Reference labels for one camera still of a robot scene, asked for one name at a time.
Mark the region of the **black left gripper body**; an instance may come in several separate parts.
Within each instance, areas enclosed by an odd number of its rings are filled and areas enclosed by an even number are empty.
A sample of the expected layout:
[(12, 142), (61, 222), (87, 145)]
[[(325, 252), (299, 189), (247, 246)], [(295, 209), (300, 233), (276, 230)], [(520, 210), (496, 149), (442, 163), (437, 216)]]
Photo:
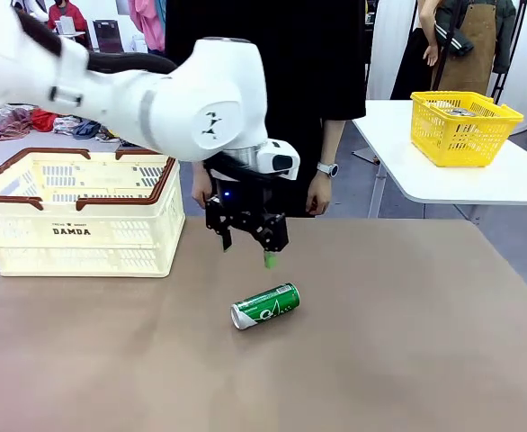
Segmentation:
[(226, 154), (203, 162), (215, 183), (215, 192), (206, 201), (207, 221), (241, 221), (243, 216), (266, 221), (275, 216), (269, 209), (275, 175), (262, 174)]

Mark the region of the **person's right hand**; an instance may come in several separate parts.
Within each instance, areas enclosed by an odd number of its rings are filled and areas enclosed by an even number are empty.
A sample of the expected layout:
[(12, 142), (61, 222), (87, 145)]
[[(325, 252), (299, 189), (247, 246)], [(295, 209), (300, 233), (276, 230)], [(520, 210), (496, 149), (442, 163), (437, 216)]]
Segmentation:
[(212, 183), (209, 177), (194, 177), (192, 181), (192, 198), (204, 209), (212, 195)]

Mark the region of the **person's left hand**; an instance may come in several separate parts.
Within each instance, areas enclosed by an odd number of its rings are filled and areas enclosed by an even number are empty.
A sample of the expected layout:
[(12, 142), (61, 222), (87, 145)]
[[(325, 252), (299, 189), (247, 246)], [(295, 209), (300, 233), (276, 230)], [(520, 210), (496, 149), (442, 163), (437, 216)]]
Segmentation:
[(332, 180), (324, 174), (317, 172), (310, 183), (306, 212), (312, 216), (323, 215), (332, 198)]

